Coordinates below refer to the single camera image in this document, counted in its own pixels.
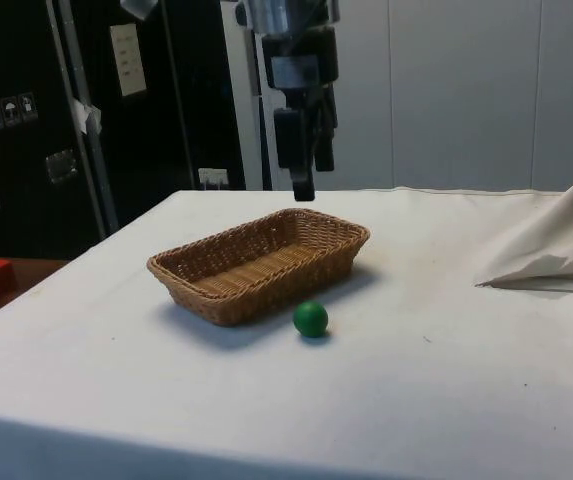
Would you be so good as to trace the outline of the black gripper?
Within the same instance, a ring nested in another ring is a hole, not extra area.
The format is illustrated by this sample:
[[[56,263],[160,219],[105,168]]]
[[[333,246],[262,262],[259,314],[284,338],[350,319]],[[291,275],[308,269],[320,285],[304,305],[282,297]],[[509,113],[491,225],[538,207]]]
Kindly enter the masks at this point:
[[[331,83],[339,76],[335,30],[311,29],[298,39],[265,36],[262,50],[268,85],[284,91],[286,97],[286,106],[274,112],[278,165],[289,171],[295,200],[313,201],[316,115],[303,90],[330,84],[322,89],[319,103],[315,167],[317,171],[333,171],[333,140],[338,122]]]

